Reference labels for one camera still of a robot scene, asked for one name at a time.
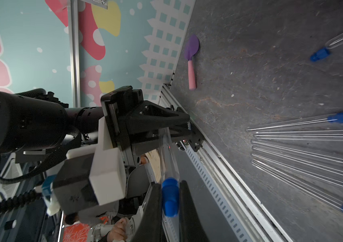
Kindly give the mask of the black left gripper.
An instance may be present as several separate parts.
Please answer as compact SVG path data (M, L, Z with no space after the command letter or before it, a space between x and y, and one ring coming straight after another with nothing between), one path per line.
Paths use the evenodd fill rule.
M125 166L139 166L140 155L161 145L159 130L139 132L139 129L169 127L174 143L191 137L191 130L172 127L187 123L190 120L188 114L144 101L141 89L132 86L118 88L103 94L101 105L113 147L120 148Z

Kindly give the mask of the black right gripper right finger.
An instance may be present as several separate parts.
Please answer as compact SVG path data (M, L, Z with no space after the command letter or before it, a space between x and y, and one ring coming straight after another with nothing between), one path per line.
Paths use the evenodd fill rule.
M188 183L180 182L179 189L179 238L181 242L208 242L199 220Z

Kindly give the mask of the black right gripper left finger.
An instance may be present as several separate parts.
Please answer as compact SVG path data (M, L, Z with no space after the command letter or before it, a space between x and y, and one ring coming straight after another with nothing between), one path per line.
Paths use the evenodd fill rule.
M160 242L162 239L162 191L151 184L144 200L143 216L132 242Z

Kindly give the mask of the test tube with blue stopper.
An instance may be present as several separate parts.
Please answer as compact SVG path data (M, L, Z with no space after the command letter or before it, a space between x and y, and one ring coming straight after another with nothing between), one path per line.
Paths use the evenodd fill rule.
M162 219L165 236L168 242L178 242L179 239L179 180L180 174L177 161L172 150L169 129L159 130L162 138L159 147L162 190Z

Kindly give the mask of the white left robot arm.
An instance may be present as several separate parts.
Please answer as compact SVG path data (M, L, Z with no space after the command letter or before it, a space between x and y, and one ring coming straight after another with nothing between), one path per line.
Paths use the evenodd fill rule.
M160 131L171 141L190 138L190 116L143 98L124 86L101 97L100 107L69 108L43 89L0 92L0 163L6 153L49 150L27 174L0 184L31 179L60 165L48 196L65 214L112 204L127 197L127 167L160 147Z

